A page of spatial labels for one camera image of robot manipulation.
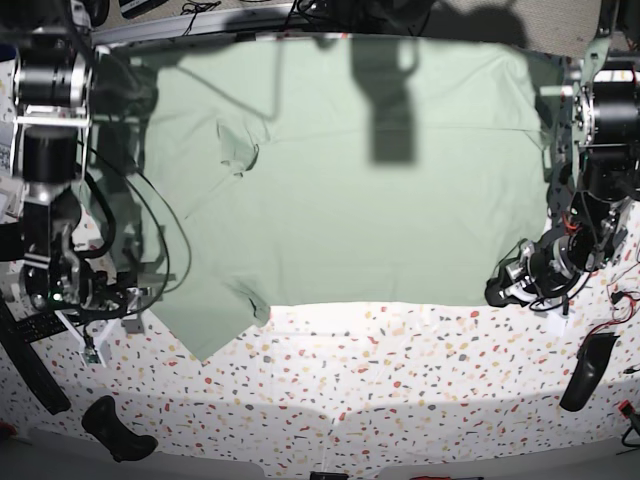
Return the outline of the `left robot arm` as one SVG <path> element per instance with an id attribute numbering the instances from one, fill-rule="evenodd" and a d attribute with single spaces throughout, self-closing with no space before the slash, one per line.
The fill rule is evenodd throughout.
<path id="1" fill-rule="evenodd" d="M 566 75 L 551 167 L 550 227 L 487 281 L 487 304 L 566 310 L 591 274 L 619 261 L 639 198 L 639 4 L 604 1 L 583 60 Z"/>

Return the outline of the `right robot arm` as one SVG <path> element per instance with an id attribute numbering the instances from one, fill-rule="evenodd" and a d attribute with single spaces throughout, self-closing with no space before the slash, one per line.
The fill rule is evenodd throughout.
<path id="1" fill-rule="evenodd" d="M 111 281 L 90 262 L 108 254 L 115 217 L 103 195 L 96 199 L 107 222 L 103 243 L 79 249 L 72 236 L 81 220 L 76 185 L 95 186 L 88 157 L 94 100 L 136 104 L 151 90 L 119 55 L 91 46 L 69 17 L 14 22 L 15 106 L 10 166 L 25 186 L 21 220 L 21 286 L 41 314 L 74 317 L 81 325 L 122 319 L 146 310 L 152 295 L 130 269 Z"/>

